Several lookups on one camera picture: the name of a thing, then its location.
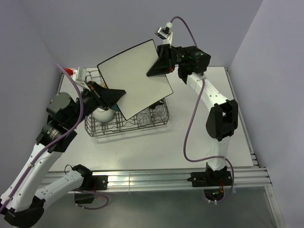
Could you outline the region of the white bowl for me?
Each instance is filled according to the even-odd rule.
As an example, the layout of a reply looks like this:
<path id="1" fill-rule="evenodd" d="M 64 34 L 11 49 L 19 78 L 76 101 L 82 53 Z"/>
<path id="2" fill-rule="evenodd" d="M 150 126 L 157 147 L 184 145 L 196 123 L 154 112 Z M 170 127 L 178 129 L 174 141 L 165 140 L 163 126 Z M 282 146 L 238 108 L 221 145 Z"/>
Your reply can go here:
<path id="1" fill-rule="evenodd" d="M 114 118 L 114 110 L 109 109 L 109 110 L 104 110 L 101 108 L 97 108 L 93 112 L 93 117 L 95 118 L 96 121 L 104 124 L 108 123 L 113 120 Z"/>

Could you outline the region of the white square plate black rim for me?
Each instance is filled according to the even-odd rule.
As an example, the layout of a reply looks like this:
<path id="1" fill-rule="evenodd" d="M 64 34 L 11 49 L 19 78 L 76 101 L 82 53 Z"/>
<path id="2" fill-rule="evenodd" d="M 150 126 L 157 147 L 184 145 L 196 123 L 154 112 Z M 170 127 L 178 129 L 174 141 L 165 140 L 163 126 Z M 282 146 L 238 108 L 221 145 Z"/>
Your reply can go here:
<path id="1" fill-rule="evenodd" d="M 154 40 L 150 39 L 97 65 L 100 76 L 109 89 L 126 91 L 117 102 L 125 120 L 173 94 L 165 74 L 147 76 L 157 58 Z"/>

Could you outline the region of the clear glass mug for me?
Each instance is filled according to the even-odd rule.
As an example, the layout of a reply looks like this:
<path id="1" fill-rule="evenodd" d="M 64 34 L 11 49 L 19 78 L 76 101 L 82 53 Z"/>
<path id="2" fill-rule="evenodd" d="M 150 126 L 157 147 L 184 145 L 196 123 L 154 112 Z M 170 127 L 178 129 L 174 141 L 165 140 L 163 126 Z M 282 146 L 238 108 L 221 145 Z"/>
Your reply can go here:
<path id="1" fill-rule="evenodd" d="M 150 124 L 152 121 L 149 109 L 145 109 L 136 115 L 136 120 L 139 126 Z"/>

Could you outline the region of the clear drinking glass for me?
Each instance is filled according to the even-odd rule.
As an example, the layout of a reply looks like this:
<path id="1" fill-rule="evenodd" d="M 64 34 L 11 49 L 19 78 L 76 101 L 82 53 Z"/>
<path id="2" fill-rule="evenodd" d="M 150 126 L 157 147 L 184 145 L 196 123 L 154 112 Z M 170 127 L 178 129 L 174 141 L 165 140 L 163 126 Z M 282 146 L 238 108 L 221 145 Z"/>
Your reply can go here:
<path id="1" fill-rule="evenodd" d="M 163 120 L 165 116 L 165 110 L 163 105 L 158 105 L 153 110 L 153 117 L 155 120 L 160 121 Z"/>

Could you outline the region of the teal scalloped plate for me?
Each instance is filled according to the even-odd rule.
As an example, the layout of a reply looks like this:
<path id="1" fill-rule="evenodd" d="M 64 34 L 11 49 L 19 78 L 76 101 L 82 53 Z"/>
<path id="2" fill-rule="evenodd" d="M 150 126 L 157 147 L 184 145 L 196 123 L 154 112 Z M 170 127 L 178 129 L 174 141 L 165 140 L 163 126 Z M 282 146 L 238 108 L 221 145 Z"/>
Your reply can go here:
<path id="1" fill-rule="evenodd" d="M 113 105 L 111 109 L 114 110 L 114 111 L 116 111 L 116 112 L 120 111 L 119 108 L 118 108 L 118 106 L 116 104 Z"/>

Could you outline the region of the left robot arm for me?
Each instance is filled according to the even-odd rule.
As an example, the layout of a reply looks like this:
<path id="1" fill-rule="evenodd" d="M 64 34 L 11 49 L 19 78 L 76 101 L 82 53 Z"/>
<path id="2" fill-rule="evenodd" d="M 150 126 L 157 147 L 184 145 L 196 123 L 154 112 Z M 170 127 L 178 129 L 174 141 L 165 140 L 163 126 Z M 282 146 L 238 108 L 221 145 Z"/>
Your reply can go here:
<path id="1" fill-rule="evenodd" d="M 59 180 L 40 187 L 49 169 L 76 137 L 77 125 L 97 108 L 112 108 L 126 93 L 122 89 L 104 88 L 93 81 L 86 85 L 76 100 L 66 92 L 51 98 L 47 123 L 36 138 L 27 163 L 0 197 L 0 212 L 10 225 L 30 228 L 51 204 L 68 192 L 93 187 L 92 171 L 81 164 L 72 167 Z"/>

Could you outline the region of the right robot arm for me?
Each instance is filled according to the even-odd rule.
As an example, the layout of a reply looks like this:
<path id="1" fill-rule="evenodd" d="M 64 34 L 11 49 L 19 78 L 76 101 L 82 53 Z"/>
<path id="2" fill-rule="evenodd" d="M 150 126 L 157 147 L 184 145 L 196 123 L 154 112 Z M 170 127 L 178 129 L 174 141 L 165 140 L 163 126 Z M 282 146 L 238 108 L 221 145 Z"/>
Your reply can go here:
<path id="1" fill-rule="evenodd" d="M 157 47 L 158 58 L 148 70 L 147 76 L 168 74 L 178 70 L 179 78 L 197 94 L 197 102 L 202 101 L 208 109 L 206 131 L 211 138 L 211 148 L 204 160 L 206 170 L 200 177 L 189 181 L 204 186 L 232 186 L 233 171 L 228 171 L 231 163 L 227 160 L 228 144 L 238 127 L 238 103 L 229 100 L 207 79 L 211 56 L 196 46 L 173 47 L 163 44 Z"/>

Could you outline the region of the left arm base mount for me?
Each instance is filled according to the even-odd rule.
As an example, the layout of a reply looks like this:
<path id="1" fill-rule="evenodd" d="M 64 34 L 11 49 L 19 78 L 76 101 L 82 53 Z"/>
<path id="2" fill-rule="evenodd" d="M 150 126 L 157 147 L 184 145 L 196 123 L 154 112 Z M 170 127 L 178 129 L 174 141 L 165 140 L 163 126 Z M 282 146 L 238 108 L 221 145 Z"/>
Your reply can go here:
<path id="1" fill-rule="evenodd" d="M 97 192 L 98 190 L 106 190 L 107 184 L 107 175 L 93 175 L 88 183 L 83 184 L 77 190 Z M 89 193 L 76 192 L 74 194 L 75 203 L 80 205 L 91 204 L 95 199 L 96 196 Z"/>

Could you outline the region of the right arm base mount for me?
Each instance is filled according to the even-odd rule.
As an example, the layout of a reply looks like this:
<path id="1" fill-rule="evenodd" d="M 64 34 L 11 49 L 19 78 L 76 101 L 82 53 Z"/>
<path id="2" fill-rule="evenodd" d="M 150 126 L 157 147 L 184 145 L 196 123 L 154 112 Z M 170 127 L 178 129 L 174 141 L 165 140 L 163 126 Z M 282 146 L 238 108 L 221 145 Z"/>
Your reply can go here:
<path id="1" fill-rule="evenodd" d="M 204 194 L 209 200 L 222 200 L 233 192 L 234 183 L 230 171 L 192 172 L 187 181 L 194 188 L 204 188 Z"/>

